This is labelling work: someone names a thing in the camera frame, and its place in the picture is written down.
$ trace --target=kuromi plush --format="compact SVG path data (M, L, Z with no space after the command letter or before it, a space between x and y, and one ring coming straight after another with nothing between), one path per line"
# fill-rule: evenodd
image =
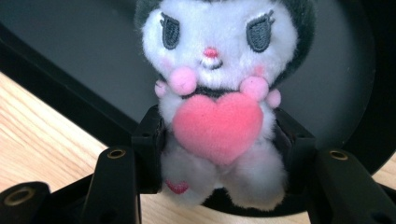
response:
M275 86L308 52L313 1L137 2L168 130L163 193L198 205L226 188L235 205L265 211L282 202L288 174L273 144Z

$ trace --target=embroidered eye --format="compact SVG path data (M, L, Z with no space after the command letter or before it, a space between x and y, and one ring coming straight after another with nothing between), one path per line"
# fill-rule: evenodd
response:
M271 41L271 25L275 20L271 20L274 11L250 21L247 24L247 43L254 52L264 52Z
M166 49L175 49L180 36L180 23L163 13L161 15L163 16L163 20L161 20L161 26L163 27L163 46Z

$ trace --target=pink felt heart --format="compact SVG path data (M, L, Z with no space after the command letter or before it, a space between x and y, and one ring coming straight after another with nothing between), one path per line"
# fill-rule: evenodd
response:
M195 95L176 112L173 129L189 152L215 164L230 164L257 139L263 113L252 98L233 92L217 101Z

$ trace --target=pink nose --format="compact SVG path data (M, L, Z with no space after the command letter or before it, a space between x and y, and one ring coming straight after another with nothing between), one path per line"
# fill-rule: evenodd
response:
M207 58L212 58L213 59L213 58L217 58L219 56L219 53L218 53L218 51L215 48L206 48L204 50L204 55Z

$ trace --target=plush face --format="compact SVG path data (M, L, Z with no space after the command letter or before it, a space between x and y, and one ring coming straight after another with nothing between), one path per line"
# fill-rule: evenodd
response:
M163 0L143 26L148 59L168 79L188 66L198 85L238 90L262 76L268 84L293 58L297 31L274 0Z

